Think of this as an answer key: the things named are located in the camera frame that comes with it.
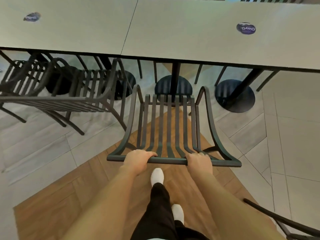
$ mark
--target sticker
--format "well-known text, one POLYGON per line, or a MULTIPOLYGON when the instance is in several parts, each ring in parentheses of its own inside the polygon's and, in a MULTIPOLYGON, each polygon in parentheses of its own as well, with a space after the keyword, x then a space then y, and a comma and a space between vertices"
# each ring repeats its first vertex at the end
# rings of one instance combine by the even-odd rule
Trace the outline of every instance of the sticker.
POLYGON ((33 13, 30 13, 30 14, 26 15, 24 17, 23 21, 35 22, 35 21, 38 21, 40 17, 41 17, 40 13, 33 12, 33 13))
POLYGON ((244 35, 251 35, 256 32, 256 27, 250 23, 242 22, 237 24, 237 30, 244 35))

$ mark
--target hand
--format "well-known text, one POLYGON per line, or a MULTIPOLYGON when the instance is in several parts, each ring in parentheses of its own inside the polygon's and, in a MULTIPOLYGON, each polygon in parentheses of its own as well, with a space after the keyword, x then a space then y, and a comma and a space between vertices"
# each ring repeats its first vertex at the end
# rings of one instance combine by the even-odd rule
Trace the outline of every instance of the hand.
POLYGON ((147 161, 150 157, 154 156, 158 156, 158 154, 146 152, 145 150, 131 151, 126 155, 122 167, 132 172, 134 176, 137 176, 147 169, 147 161))
POLYGON ((208 155, 203 153, 186 153, 186 159, 188 160, 187 169, 190 174, 193 173, 210 173, 213 174, 212 163, 208 155))

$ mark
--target table top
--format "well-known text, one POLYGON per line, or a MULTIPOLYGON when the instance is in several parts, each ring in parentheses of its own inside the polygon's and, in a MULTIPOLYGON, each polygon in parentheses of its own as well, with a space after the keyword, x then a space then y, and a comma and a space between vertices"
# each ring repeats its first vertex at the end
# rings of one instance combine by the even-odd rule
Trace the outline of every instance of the table top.
POLYGON ((121 55, 320 69, 319 13, 320 5, 138 0, 121 55), (238 31, 242 22, 255 32, 238 31))
POLYGON ((0 0, 0 47, 120 55, 137 0, 0 0), (38 21, 24 17, 38 12, 38 21))

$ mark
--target forearm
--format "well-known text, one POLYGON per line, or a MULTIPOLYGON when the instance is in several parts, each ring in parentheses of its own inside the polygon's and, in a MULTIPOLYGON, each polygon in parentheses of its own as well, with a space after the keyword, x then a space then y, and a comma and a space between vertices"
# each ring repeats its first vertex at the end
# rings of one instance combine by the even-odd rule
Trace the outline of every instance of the forearm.
POLYGON ((118 174, 87 205, 63 240, 122 239, 135 175, 121 167, 118 174))
POLYGON ((222 239, 284 239, 265 218, 226 191, 212 174, 194 172, 191 177, 203 195, 222 239))

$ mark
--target foot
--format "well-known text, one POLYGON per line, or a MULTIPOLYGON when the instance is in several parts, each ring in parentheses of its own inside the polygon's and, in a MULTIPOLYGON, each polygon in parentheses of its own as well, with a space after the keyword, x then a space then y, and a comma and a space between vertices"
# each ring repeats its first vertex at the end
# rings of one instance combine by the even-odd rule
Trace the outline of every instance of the foot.
POLYGON ((184 214, 181 205, 179 204, 174 204, 172 207, 172 213, 173 213, 173 218, 174 220, 178 220, 184 224, 184 214))
POLYGON ((165 176, 162 172, 162 169, 156 168, 153 170, 151 174, 151 185, 153 186, 155 183, 163 184, 164 179, 165 179, 165 176))

